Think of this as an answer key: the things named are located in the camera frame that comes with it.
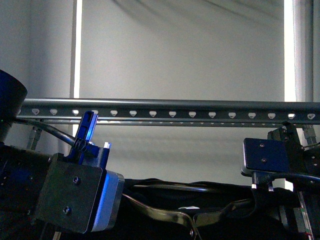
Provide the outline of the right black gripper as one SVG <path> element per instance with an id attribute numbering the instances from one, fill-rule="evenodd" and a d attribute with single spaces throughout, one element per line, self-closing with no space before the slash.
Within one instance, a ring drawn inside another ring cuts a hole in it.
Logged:
<path id="1" fill-rule="evenodd" d="M 268 132 L 268 140 L 285 144 L 289 172 L 278 173 L 293 185 L 298 197 L 298 210 L 283 207 L 288 226 L 305 229 L 307 235 L 320 234 L 320 144 L 314 147 L 302 146 L 297 127 L 286 123 L 283 127 Z"/>

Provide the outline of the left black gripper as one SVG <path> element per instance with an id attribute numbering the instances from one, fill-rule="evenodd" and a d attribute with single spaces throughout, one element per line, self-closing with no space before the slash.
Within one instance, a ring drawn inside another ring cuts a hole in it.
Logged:
<path id="1" fill-rule="evenodd" d="M 35 211 L 51 163 L 49 154 L 0 145 L 0 238 L 52 240 L 52 224 L 37 220 Z"/>

